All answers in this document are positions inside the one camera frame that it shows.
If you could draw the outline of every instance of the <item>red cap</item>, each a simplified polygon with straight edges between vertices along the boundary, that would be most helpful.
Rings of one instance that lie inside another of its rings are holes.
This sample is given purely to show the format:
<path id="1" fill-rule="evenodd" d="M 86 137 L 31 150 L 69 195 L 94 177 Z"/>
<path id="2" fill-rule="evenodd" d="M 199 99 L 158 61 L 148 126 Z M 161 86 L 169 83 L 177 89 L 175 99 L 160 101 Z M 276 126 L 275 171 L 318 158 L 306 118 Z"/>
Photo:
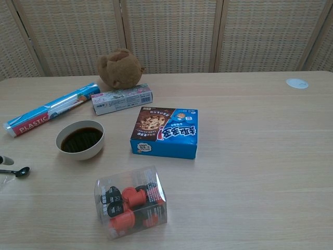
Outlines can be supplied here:
<path id="1" fill-rule="evenodd" d="M 163 203 L 164 203 L 164 200 L 162 200 L 162 199 L 159 199 L 158 201 L 156 201 L 157 202 L 157 204 L 158 205 L 163 205 Z"/>
<path id="2" fill-rule="evenodd" d="M 142 222 L 142 224 L 147 228 L 157 225 L 158 224 L 158 215 L 155 215 L 155 214 L 151 215 L 151 217 L 149 219 L 144 220 Z"/>
<path id="3" fill-rule="evenodd" d="M 133 228 L 135 224 L 135 216 L 133 211 L 127 210 L 110 219 L 109 227 L 113 227 L 117 232 L 125 231 Z"/>
<path id="4" fill-rule="evenodd" d="M 129 208 L 130 208 L 129 204 L 127 202 L 123 202 L 123 209 L 124 209 L 124 211 L 129 210 Z"/>
<path id="5" fill-rule="evenodd" d="M 123 190 L 123 192 L 121 193 L 121 196 L 123 198 L 124 201 L 128 202 L 129 201 L 129 197 L 136 194 L 136 190 L 134 187 L 129 186 L 127 188 L 125 188 Z"/>
<path id="6" fill-rule="evenodd" d="M 146 192 L 139 190 L 134 195 L 129 196 L 128 203 L 130 207 L 135 207 L 145 204 L 147 201 Z"/>

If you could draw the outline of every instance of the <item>teddy bear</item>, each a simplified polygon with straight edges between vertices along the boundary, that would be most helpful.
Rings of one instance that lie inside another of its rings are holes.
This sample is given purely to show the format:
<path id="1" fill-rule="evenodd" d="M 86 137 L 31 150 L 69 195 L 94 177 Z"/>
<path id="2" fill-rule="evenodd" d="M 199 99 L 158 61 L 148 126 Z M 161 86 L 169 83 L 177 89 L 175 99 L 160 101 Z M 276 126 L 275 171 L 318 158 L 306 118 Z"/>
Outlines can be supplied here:
<path id="1" fill-rule="evenodd" d="M 108 56 L 101 56 L 97 60 L 98 74 L 104 84 L 111 89 L 134 87 L 144 70 L 145 68 L 141 67 L 139 60 L 125 48 L 120 48 Z"/>

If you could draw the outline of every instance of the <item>transparent container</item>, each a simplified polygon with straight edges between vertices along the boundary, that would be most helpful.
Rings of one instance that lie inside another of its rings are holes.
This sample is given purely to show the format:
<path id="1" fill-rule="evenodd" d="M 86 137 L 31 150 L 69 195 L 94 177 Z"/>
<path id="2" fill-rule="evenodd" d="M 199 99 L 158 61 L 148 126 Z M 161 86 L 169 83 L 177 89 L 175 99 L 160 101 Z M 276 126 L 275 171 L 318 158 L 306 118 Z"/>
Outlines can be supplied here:
<path id="1" fill-rule="evenodd" d="M 154 166 L 98 179 L 95 203 L 111 239 L 167 222 L 167 199 Z"/>

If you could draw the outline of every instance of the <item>small cardboard box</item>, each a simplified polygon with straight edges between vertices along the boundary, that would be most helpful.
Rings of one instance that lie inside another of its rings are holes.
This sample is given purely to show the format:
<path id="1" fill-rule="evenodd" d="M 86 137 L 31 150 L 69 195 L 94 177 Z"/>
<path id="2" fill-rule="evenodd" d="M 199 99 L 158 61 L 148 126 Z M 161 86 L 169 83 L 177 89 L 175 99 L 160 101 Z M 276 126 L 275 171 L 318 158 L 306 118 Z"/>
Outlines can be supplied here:
<path id="1" fill-rule="evenodd" d="M 132 136 L 134 154 L 194 159 L 198 110 L 142 107 Z"/>
<path id="2" fill-rule="evenodd" d="M 115 90 L 92 95 L 96 115 L 115 112 L 147 103 L 152 103 L 152 91 L 147 84 L 127 90 Z"/>

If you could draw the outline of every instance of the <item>dark liquid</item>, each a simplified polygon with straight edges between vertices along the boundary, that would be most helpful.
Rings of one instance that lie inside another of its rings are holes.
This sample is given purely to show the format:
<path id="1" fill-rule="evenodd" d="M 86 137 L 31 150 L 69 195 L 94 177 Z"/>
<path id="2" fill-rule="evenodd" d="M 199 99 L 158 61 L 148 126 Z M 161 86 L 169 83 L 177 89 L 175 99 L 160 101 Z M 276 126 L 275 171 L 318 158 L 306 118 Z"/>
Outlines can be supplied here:
<path id="1" fill-rule="evenodd" d="M 68 153 L 77 153 L 94 146 L 103 133 L 95 128 L 82 128 L 75 130 L 61 143 L 61 150 Z"/>

